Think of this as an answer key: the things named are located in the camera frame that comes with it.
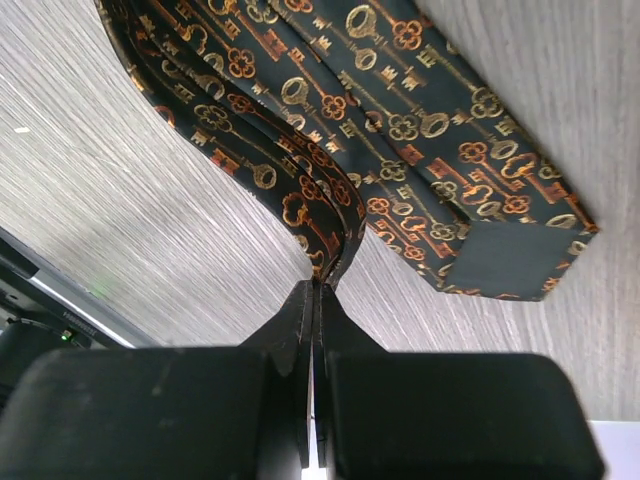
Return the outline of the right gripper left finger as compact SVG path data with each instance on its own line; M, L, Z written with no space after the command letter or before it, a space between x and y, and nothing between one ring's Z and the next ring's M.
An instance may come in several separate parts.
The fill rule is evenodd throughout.
M280 310L242 346L268 359L261 399L257 468L303 470L309 466L313 282L298 282Z

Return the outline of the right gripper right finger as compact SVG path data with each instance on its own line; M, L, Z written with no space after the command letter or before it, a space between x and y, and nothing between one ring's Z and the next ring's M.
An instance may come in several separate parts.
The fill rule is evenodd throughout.
M321 284L314 291L313 396L318 461L328 466L332 423L330 382L326 360L330 352L384 353L385 349L361 329L344 311L335 291Z

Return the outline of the black key-pattern tie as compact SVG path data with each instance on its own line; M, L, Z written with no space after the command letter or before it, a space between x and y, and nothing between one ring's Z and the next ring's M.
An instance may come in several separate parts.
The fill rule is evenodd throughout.
M168 125L336 285L366 233L437 290L539 301L597 233L412 1L100 1Z

